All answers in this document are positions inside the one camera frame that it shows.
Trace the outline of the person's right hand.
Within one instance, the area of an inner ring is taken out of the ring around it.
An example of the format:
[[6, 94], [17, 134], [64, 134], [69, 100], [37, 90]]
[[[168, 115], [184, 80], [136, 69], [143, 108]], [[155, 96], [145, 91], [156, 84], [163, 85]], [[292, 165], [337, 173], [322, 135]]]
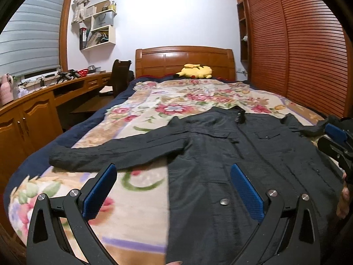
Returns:
[[336, 215], [340, 219], [344, 219], [348, 215], [351, 199], [350, 190], [348, 188], [348, 184], [346, 183], [346, 173], [343, 174], [342, 179], [344, 180], [344, 183], [336, 209]]

